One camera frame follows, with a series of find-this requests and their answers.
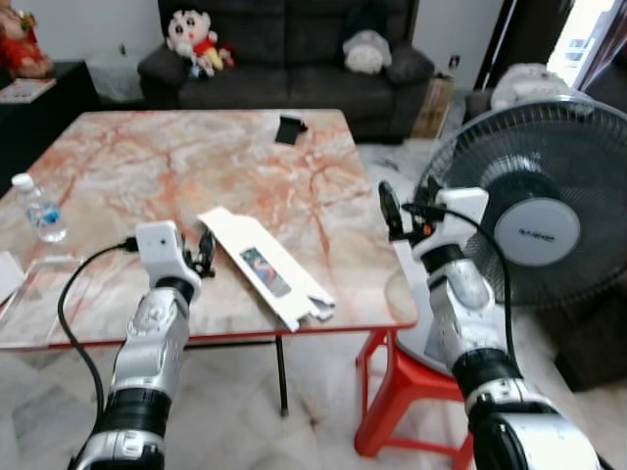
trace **doorway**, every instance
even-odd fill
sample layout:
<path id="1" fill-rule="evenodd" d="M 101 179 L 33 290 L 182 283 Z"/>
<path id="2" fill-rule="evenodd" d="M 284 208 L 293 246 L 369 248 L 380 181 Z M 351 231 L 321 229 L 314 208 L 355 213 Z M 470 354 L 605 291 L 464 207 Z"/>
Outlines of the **doorway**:
<path id="1" fill-rule="evenodd" d="M 549 58 L 549 71 L 578 89 L 620 4 L 620 0 L 576 0 Z"/>

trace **bottle label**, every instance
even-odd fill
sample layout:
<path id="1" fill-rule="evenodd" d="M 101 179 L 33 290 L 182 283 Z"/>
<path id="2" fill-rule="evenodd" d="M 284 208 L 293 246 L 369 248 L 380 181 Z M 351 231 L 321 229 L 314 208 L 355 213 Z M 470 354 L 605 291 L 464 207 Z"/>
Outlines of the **bottle label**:
<path id="1" fill-rule="evenodd" d="M 37 209 L 29 209 L 27 215 L 35 227 L 54 225 L 61 218 L 59 208 L 54 203 L 45 203 Z"/>

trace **sofa cushion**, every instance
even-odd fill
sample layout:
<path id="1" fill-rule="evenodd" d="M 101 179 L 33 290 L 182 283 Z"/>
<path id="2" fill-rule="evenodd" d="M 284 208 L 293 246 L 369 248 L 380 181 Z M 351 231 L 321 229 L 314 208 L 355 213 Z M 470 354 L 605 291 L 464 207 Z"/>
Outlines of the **sofa cushion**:
<path id="1" fill-rule="evenodd" d="M 343 62 L 342 30 L 351 7 L 363 0 L 285 0 L 285 60 L 288 65 Z M 387 38 L 393 46 L 410 39 L 411 0 L 380 0 L 388 7 Z"/>
<path id="2" fill-rule="evenodd" d="M 237 65 L 201 80 L 189 80 L 178 92 L 185 110 L 286 108 L 287 71 L 274 67 Z"/>
<path id="3" fill-rule="evenodd" d="M 137 70 L 142 78 L 150 78 L 174 88 L 187 79 L 185 61 L 165 44 L 141 61 Z"/>
<path id="4" fill-rule="evenodd" d="M 385 70 L 385 76 L 395 85 L 409 85 L 431 78 L 433 63 L 409 44 L 399 44 L 392 51 L 392 65 Z"/>
<path id="5" fill-rule="evenodd" d="M 296 67 L 289 73 L 295 108 L 339 109 L 351 119 L 388 117 L 393 112 L 394 92 L 382 75 L 334 66 Z"/>
<path id="6" fill-rule="evenodd" d="M 178 4 L 159 0 L 162 21 Z M 283 65 L 284 0 L 187 0 L 186 5 L 209 12 L 218 44 L 232 45 L 238 64 Z"/>

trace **fan guard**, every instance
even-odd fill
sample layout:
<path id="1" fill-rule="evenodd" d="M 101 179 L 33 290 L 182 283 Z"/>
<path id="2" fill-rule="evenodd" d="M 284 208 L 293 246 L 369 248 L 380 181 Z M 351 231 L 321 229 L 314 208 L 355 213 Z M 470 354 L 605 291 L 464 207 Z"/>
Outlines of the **fan guard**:
<path id="1" fill-rule="evenodd" d="M 490 193 L 482 226 L 506 252 L 512 303 L 554 306 L 610 286 L 627 265 L 627 116 L 560 97 L 480 117 L 445 140 L 416 187 Z M 465 248 L 503 301 L 499 261 Z"/>

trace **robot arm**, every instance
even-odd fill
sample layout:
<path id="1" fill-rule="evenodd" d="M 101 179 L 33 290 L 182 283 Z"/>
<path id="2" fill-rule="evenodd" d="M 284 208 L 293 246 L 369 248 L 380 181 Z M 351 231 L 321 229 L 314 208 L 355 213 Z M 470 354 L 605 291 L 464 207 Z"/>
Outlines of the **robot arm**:
<path id="1" fill-rule="evenodd" d="M 199 275 L 187 266 L 171 221 L 136 229 L 151 291 L 128 323 L 107 405 L 74 470 L 163 470 L 164 435 L 181 355 L 189 339 L 189 304 Z"/>
<path id="2" fill-rule="evenodd" d="M 474 437 L 478 470 L 599 470 L 586 436 L 528 384 L 498 334 L 503 309 L 462 248 L 475 228 L 454 215 L 414 220 L 402 229 L 396 197 L 379 186 L 391 240 L 408 240 L 425 266 L 440 349 L 458 382 Z M 440 190 L 435 204 L 480 222 L 488 194 L 478 188 Z"/>

